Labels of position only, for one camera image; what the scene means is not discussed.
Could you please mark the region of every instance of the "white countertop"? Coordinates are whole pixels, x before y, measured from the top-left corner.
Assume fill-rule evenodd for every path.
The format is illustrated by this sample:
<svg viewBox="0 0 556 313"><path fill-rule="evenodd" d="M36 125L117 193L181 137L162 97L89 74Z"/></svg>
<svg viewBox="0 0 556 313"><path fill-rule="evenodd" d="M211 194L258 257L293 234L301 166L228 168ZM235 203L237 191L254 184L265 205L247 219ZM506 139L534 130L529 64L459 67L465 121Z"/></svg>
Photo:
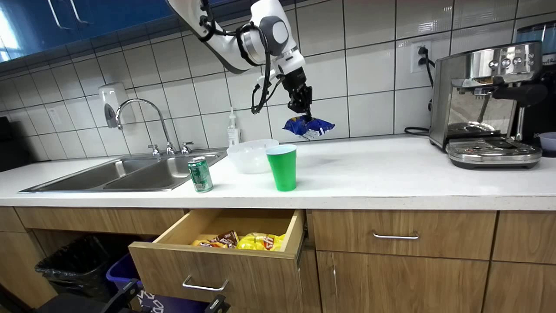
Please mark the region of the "white countertop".
<svg viewBox="0 0 556 313"><path fill-rule="evenodd" d="M556 158L534 168L468 170L428 137L380 137L301 144L296 191L280 193L272 173L239 173L225 158L211 166L216 187L194 182L171 191L22 193L102 160L51 161L0 173L0 206L246 206L246 208L463 208L556 210Z"/></svg>

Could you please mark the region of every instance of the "coffee machine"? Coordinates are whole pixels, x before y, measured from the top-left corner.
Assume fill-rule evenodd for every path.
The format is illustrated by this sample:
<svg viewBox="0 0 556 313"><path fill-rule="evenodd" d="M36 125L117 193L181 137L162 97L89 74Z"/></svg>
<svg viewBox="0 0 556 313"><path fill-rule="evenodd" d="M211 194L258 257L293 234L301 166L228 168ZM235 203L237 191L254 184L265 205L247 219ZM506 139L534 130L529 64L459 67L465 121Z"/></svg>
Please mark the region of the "coffee machine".
<svg viewBox="0 0 556 313"><path fill-rule="evenodd" d="M534 166L543 153L522 139L527 107L550 93L541 73L543 41L439 60L432 142L461 166Z"/></svg>

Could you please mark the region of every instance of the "kitchen sink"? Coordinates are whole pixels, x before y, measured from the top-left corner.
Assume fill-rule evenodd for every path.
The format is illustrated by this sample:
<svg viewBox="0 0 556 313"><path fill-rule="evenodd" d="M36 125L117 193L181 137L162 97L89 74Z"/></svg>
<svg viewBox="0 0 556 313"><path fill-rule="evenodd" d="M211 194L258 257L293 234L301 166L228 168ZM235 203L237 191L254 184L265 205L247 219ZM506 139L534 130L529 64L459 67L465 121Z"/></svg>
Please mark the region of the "kitchen sink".
<svg viewBox="0 0 556 313"><path fill-rule="evenodd" d="M175 189L190 179L188 161L206 156L209 166L225 158L225 151L201 151L169 158L119 158L70 173L25 191L161 191Z"/></svg>

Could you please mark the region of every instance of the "soap dispenser bottle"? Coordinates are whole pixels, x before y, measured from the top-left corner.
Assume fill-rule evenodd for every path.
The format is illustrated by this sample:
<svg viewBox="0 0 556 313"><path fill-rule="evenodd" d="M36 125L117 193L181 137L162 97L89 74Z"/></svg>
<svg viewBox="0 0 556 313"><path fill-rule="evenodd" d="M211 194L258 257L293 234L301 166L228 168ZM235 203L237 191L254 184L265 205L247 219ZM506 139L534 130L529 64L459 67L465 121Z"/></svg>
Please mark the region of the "soap dispenser bottle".
<svg viewBox="0 0 556 313"><path fill-rule="evenodd" d="M237 126L237 113L230 107L230 125L228 125L228 146L237 146L241 142L241 128Z"/></svg>

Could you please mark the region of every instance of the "blue recycling bin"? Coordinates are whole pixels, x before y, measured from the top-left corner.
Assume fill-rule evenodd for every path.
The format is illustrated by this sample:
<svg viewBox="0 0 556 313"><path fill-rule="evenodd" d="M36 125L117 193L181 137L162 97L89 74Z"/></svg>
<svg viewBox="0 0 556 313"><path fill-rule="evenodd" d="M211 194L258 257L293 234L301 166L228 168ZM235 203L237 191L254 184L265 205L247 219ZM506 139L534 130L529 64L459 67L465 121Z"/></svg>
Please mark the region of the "blue recycling bin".
<svg viewBox="0 0 556 313"><path fill-rule="evenodd" d="M129 281L138 281L140 292L140 304L141 309L152 307L154 313L204 313L208 302L197 302L188 299L176 299L176 297L162 297L145 290L143 281L140 279L140 273L136 269L135 259L131 253L124 255L119 262L115 262L107 271L107 279L114 281L119 290L124 288Z"/></svg>

